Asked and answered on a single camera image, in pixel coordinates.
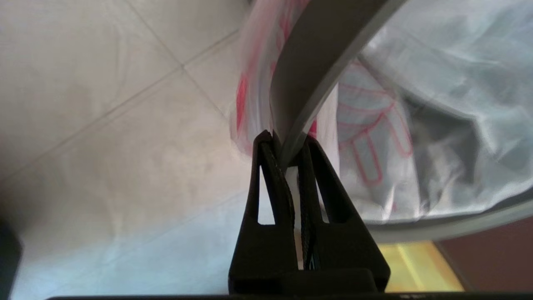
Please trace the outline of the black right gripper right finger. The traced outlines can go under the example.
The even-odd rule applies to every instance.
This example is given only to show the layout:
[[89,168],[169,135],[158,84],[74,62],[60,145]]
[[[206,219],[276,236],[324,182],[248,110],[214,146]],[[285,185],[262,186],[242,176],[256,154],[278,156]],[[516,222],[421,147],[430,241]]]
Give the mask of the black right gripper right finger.
[[385,292],[389,265],[315,138],[297,162],[304,270],[330,292]]

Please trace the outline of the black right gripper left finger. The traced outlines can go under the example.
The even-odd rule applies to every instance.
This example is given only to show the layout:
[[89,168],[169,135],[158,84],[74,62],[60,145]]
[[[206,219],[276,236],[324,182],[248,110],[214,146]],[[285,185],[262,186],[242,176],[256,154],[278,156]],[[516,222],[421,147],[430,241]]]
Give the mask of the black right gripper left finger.
[[[264,177],[274,224],[258,221],[260,176]],[[283,279],[298,270],[295,213],[285,175],[267,131],[254,140],[251,180],[244,215],[228,274],[230,293],[282,293]]]

